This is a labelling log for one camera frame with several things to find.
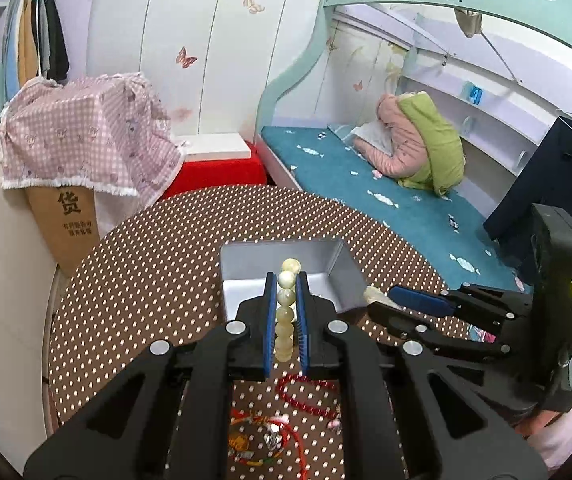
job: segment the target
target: teal bed sheet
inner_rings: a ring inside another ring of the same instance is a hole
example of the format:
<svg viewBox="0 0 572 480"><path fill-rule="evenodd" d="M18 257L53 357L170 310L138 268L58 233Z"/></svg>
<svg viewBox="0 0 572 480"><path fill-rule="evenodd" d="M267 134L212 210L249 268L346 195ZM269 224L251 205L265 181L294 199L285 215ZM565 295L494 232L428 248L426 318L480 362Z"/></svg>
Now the teal bed sheet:
<svg viewBox="0 0 572 480"><path fill-rule="evenodd" d="M330 130L267 126L261 136L305 191L357 209L395 231L449 288L470 282L519 290L513 270L499 261L483 229L484 217L456 191L440 198L378 178Z"/></svg>

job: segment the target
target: gray box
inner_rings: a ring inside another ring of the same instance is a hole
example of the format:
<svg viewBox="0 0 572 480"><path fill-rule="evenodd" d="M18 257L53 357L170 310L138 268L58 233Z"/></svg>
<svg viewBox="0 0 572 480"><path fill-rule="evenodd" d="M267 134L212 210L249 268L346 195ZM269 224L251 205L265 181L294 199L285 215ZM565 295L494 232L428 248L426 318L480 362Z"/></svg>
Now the gray box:
<svg viewBox="0 0 572 480"><path fill-rule="evenodd" d="M235 319L242 301L263 295L266 273L279 274L287 258L300 261L310 292L332 301L337 312L366 306L366 281L343 240L233 242L220 254L226 320Z"/></svg>

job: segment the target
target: polka dot tablecloth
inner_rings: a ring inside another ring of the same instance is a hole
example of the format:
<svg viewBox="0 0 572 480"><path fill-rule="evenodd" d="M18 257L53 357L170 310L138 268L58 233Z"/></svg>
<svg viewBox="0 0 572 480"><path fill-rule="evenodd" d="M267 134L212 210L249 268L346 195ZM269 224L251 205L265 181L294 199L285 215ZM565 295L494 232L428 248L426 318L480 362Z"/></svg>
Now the polka dot tablecloth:
<svg viewBox="0 0 572 480"><path fill-rule="evenodd" d="M406 241L384 225L337 202L272 186L227 186L181 194L128 219L82 263L71 280L52 326L49 380L65 423L89 398L156 339L174 345L198 340L223 321L219 249L235 240L342 238L368 283L388 290L402 285L437 292L437 272ZM367 318L372 338L397 344ZM450 336L466 337L467 324L437 322ZM300 434L311 479L343 478L341 434L327 420L298 412L281 400L277 380L299 364L275 364L265 383L234 385L233 406L259 415L287 414ZM340 393L290 383L288 395L311 406L335 407ZM265 430L245 433L253 460L266 457ZM228 478L295 478L299 458L291 443L270 465L228 463Z"/></svg>

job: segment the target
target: pink checkered cloth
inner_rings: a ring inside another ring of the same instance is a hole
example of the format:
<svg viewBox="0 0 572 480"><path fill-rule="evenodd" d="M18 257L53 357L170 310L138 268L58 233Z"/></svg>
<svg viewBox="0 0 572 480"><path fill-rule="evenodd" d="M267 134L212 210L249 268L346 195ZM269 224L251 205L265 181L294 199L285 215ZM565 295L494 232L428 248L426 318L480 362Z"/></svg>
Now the pink checkered cloth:
<svg viewBox="0 0 572 480"><path fill-rule="evenodd" d="M66 86L32 79L2 112L0 146L4 189L84 186L138 197L142 208L162 196L184 160L141 73Z"/></svg>

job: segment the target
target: cabinet door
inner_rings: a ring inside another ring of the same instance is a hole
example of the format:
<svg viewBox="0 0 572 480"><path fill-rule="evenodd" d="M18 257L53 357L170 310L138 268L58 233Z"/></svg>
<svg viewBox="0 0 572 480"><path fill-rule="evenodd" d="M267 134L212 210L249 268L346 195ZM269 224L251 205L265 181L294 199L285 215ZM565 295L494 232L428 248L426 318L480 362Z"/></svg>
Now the cabinet door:
<svg viewBox="0 0 572 480"><path fill-rule="evenodd" d="M46 438L42 343L55 267L24 192L0 188L0 452L19 471Z"/></svg>

